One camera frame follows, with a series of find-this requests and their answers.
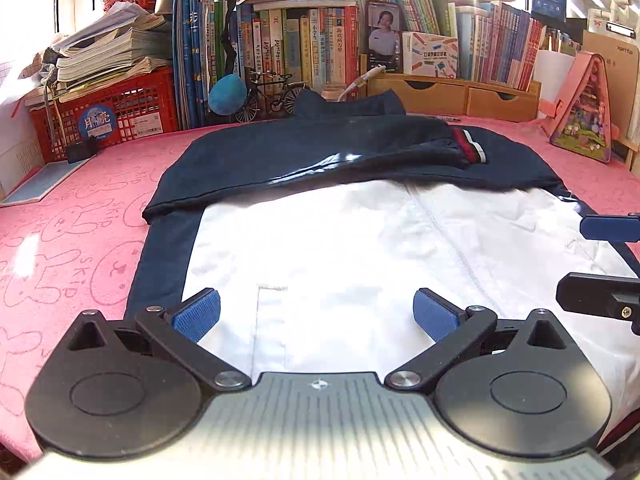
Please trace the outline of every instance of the gray ribbed panel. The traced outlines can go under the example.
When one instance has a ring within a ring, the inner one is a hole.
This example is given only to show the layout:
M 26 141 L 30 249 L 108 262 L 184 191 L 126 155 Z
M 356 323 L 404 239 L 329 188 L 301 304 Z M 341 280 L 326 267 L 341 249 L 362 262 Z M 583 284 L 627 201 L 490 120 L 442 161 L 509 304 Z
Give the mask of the gray ribbed panel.
M 179 456 L 212 478 L 251 480 L 602 480 L 612 473 L 591 452 L 553 462 L 485 452 L 448 430 L 423 396 L 389 391 L 371 373 L 264 374 L 247 392 L 217 397 L 160 455 Z

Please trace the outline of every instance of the white paper roll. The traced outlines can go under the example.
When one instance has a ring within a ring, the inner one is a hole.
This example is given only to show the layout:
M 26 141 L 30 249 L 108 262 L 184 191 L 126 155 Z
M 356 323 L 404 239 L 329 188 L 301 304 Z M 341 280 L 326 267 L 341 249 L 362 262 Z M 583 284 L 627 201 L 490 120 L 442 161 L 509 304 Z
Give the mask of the white paper roll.
M 540 99 L 555 101 L 564 78 L 569 73 L 575 57 L 552 50 L 540 50 L 533 68 L 533 79 L 540 81 Z M 538 118 L 545 117 L 538 112 Z

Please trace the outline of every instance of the wooden drawer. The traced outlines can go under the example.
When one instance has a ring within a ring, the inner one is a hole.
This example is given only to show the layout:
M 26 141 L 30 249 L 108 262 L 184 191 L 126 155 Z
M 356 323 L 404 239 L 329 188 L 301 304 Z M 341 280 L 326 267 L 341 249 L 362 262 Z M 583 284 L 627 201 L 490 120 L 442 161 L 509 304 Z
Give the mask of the wooden drawer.
M 386 76 L 373 78 L 368 83 L 368 95 L 377 95 L 393 90 L 408 113 L 427 115 L 464 115 L 466 87 L 464 85 L 439 83 Z
M 469 87 L 466 115 L 513 122 L 532 121 L 538 114 L 538 93 L 538 88 L 521 92 L 508 88 L 498 91 Z

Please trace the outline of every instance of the white box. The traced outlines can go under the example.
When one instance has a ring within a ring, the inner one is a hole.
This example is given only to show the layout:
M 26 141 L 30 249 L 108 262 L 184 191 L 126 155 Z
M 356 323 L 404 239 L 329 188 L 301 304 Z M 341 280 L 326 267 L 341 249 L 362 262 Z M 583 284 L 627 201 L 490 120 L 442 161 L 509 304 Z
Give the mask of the white box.
M 424 32 L 402 33 L 404 73 L 454 79 L 458 72 L 458 40 Z

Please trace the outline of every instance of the black box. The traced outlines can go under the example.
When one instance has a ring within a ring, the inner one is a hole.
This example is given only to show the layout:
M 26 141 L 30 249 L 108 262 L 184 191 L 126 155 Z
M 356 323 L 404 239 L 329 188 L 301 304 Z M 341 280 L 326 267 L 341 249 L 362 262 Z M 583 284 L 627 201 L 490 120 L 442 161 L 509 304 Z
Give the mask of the black box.
M 91 158 L 96 153 L 98 153 L 98 141 L 95 137 L 79 140 L 65 148 L 65 156 L 69 164 Z

